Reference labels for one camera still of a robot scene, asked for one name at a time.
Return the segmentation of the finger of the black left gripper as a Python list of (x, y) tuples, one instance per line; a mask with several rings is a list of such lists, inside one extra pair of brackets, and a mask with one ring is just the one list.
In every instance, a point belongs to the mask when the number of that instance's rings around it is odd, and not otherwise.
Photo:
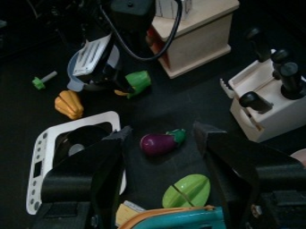
[(113, 71), (110, 75), (104, 77), (104, 86), (108, 89), (116, 89), (124, 93), (133, 93), (134, 89), (128, 83), (125, 76), (118, 71)]

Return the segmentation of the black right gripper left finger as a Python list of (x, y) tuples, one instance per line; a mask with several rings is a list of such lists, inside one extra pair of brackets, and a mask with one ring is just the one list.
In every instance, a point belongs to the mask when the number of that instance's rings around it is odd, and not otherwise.
[(54, 150), (41, 186), (40, 229), (114, 229), (125, 142), (130, 128), (85, 126)]

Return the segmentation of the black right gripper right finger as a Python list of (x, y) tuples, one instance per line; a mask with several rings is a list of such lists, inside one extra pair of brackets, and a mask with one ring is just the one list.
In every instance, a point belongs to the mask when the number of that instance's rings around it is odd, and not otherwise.
[(306, 167), (285, 153), (195, 122), (228, 229), (306, 229)]

